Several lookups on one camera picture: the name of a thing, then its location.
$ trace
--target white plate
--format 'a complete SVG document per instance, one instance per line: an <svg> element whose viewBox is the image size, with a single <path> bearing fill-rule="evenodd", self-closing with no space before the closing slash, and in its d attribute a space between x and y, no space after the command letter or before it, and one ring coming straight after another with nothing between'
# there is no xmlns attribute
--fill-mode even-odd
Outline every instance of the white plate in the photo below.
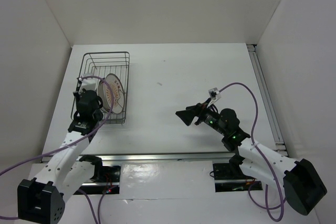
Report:
<svg viewBox="0 0 336 224"><path fill-rule="evenodd" d="M115 74L112 73L106 76L105 81L111 86L114 96L112 112L114 114L120 114L123 111L125 105L125 92L121 81ZM108 110L110 110L112 95L106 85L104 85L104 92L108 104Z"/></svg>
<svg viewBox="0 0 336 224"><path fill-rule="evenodd" d="M97 88L97 95L100 96L100 98L103 100L103 107L101 108L101 111L107 113L110 111L110 106L108 105L105 97L104 86L105 84L100 81Z"/></svg>

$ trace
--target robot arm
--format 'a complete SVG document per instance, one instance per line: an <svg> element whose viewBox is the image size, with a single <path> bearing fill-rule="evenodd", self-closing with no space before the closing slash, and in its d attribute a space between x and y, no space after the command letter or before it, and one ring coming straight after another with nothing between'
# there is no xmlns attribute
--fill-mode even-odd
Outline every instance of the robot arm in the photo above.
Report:
<svg viewBox="0 0 336 224"><path fill-rule="evenodd" d="M207 101L177 111L176 115L187 126L198 117L196 125L205 123L223 135L224 146L235 153L230 163L243 174L277 189L269 166L257 150L259 148L270 162L288 204L298 213L307 215L327 193L313 165L306 159L297 161L284 157L257 141L252 141L250 135L239 127L240 121L234 110L223 109L220 113L212 110L212 105L220 98L220 94L217 89L209 90L209 93L211 97Z"/></svg>
<svg viewBox="0 0 336 224"><path fill-rule="evenodd" d="M94 134L88 135L99 125L103 114L102 100L95 92L96 81L80 79L74 96L76 112L68 133L48 164L32 179L22 180L17 189L18 217L36 223L58 223L65 203L87 180L97 179L102 168L100 158L78 156L89 146Z"/></svg>

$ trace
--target white tabletop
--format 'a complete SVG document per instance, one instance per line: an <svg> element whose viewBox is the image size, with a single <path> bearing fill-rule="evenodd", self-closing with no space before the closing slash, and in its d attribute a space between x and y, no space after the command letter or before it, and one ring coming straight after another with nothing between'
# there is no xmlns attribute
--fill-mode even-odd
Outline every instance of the white tabletop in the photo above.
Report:
<svg viewBox="0 0 336 224"><path fill-rule="evenodd" d="M34 164L29 179L44 164ZM104 197L101 207L102 224L274 224L267 212L255 206L246 191L216 193L211 161L161 162L124 164L120 178L120 194ZM254 199L265 203L263 191L253 191ZM101 195L90 195L97 212ZM272 189L269 204L278 204ZM279 210L273 211L279 216ZM16 224L28 223L17 220ZM75 195L66 203L62 223L94 223L89 205L82 195ZM285 203L281 223L318 224L313 210L308 216L300 215Z"/></svg>
<svg viewBox="0 0 336 224"><path fill-rule="evenodd" d="M70 112L82 57L87 52L130 53L126 123L104 125L85 154L201 153L226 151L222 136L210 127L185 126L175 115L204 102L208 90L242 82L255 93L259 119L255 138L275 149L274 138L245 44L75 45L52 117L44 152L58 148L71 122ZM230 87L216 103L237 112L250 132L255 106L243 87Z"/></svg>

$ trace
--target purple cable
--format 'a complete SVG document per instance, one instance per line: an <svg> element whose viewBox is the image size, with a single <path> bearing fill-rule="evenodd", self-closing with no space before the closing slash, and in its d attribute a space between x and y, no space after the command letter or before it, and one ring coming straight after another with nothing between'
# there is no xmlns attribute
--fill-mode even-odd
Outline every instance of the purple cable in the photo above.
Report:
<svg viewBox="0 0 336 224"><path fill-rule="evenodd" d="M251 189L252 189L252 187L254 186L254 185L256 185L257 183L259 183L259 182L254 182L253 184L251 184L249 187L248 187L248 196L250 197L250 199L253 201L253 203L255 204L255 205L257 205L258 207L260 207L260 208L262 208L262 209L264 209L264 210L266 210L267 209L267 207L264 207L264 206L262 206L262 205L260 205L258 202L256 202L253 198L252 198L252 195L251 195ZM268 194L268 185L266 185L266 193ZM275 209L278 209L279 207L281 207L281 204L279 204L279 205L277 205L276 207L270 207L269 208L269 210L275 210Z"/></svg>
<svg viewBox="0 0 336 224"><path fill-rule="evenodd" d="M57 152L60 152L60 151L63 151L63 150L65 150L65 149L67 149L68 147L73 146L73 145L79 143L80 141L83 141L84 139L86 139L86 138L88 138L88 137L94 135L94 134L95 134L95 133L96 133L96 132L97 132L97 131L98 131L98 130L105 124L105 123L106 123L106 121L107 121L107 119L109 118L109 116L111 115L111 113L112 113L112 109L113 109L113 104L114 104L113 91L112 91L110 85L105 81L105 79L103 79L103 78L101 78L101 77L99 77L99 76L85 76L85 77L82 77L81 79L84 80L84 79L88 79L88 78L95 78L95 79L101 80L101 81L107 86L107 88L109 89L109 91L110 91L111 94L112 94L112 101L111 101L111 108L110 108L110 111L108 112L108 114L106 115L106 117L105 117L105 119L102 121L102 123L101 123L97 128L95 128L93 131L91 131L89 134L87 134L87 135L81 137L79 140L76 140L76 141L74 141L74 142L71 143L71 144L68 144L68 146L64 146L64 147L62 147L62 148L53 150L53 151L51 151L51 152L47 152L47 153L45 153L45 154L41 154L41 155L38 155L38 156L36 156L36 157L31 157L31 158L29 158L29 159L26 159L26 160L24 160L24 161L21 161L21 162L15 164L15 165L12 165L11 167L9 167L9 168L3 170L2 172L0 172L0 176L4 175L6 172L9 172L10 170L12 170L12 169L14 169L14 168L16 168L16 167L18 167L18 166L20 166L20 165L26 164L26 163L28 163L28 162L30 162L30 161L33 161L33 160L36 160L36 159L40 159L40 158L43 158L43 157L46 157L46 156L50 156L51 154L54 154L54 153L57 153ZM19 219L18 217L5 217L5 216L1 216L1 215L0 215L0 220L18 220L18 219Z"/></svg>
<svg viewBox="0 0 336 224"><path fill-rule="evenodd" d="M240 85L240 86L243 86L244 88L246 88L248 90L248 92L252 95L252 98L254 100L254 103L256 105L256 116L255 116L255 119L253 121L253 125L252 125L252 129L251 129L251 141L252 143L254 144L255 141L254 141L254 129L256 127L256 124L257 124L257 120L258 120L258 114L259 114L259 110L258 110L258 103L257 103L257 99L255 97L255 95L253 94L253 92L251 91L251 89L246 86L245 84L241 83L241 82L233 82L225 87L223 87L219 92L222 92L224 91L225 89L227 89L228 87L231 87L233 85ZM285 205L284 205L284 197L282 195L282 191L281 191L281 187L280 187L280 183L279 183L279 180L278 180L278 177L273 169L273 167L271 166L270 162L268 161L267 157L264 155L264 153L259 149L259 147L257 145L255 145L255 148L256 150L260 153L260 155L263 157L263 159L265 160L267 166L269 167L273 177L274 177L274 180L275 180L275 183L277 185L277 188L278 188L278 193L279 193L279 197L280 197L280 216L278 219L274 218L270 212L271 208L268 206L268 186L266 186L265 188L265 204L266 204L266 210L267 210L267 213L268 213L268 216L275 222L279 222L282 220L283 216L284 216L284 212L285 212ZM251 198L251 200L255 202L255 200L252 199L252 196L251 196L251 193L249 192L249 196Z"/></svg>
<svg viewBox="0 0 336 224"><path fill-rule="evenodd" d="M90 206L90 209L91 209L93 218L94 218L94 220L95 220L95 223L98 224L98 222L97 222L97 218L96 218L96 215L95 215L95 213L94 213L94 209L93 209L93 206L92 206L92 203L91 203L91 200L90 200L89 196L86 194L86 192L84 192L84 191L81 190L81 189L78 189L77 191L80 192L81 194L83 194L83 195L86 197L86 199L88 200L88 203L89 203L89 206Z"/></svg>
<svg viewBox="0 0 336 224"><path fill-rule="evenodd" d="M98 224L101 224L101 222L100 222L100 205L101 205L101 202L102 202L102 200L103 200L105 194L106 194L106 192L103 192L103 195L100 197L100 200L99 200L99 203L98 203Z"/></svg>

